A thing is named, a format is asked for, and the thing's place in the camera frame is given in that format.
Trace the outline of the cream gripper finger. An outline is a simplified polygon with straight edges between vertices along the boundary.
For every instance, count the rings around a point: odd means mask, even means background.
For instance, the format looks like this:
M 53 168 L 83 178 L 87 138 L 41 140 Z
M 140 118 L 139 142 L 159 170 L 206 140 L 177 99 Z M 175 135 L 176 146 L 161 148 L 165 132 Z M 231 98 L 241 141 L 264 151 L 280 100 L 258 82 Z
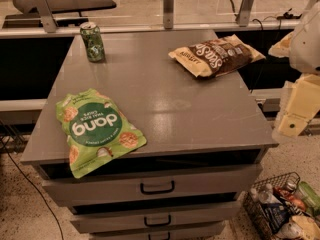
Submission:
M 290 54 L 290 43 L 292 36 L 292 32 L 288 33 L 280 41 L 271 46 L 271 48 L 268 51 L 268 54 L 277 58 L 288 57 Z
M 281 109 L 278 132 L 287 137 L 298 136 L 320 111 L 320 77 L 302 74 L 292 84 L 291 93 Z

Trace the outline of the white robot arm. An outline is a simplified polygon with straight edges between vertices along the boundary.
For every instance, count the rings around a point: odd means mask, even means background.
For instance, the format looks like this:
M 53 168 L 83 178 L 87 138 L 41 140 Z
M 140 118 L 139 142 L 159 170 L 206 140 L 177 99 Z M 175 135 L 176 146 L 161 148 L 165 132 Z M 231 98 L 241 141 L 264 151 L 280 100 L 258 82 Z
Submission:
M 298 136 L 320 111 L 320 3 L 302 17 L 296 28 L 273 45 L 268 54 L 289 58 L 290 67 L 301 72 L 287 82 L 278 113 L 276 131 L 287 137 Z

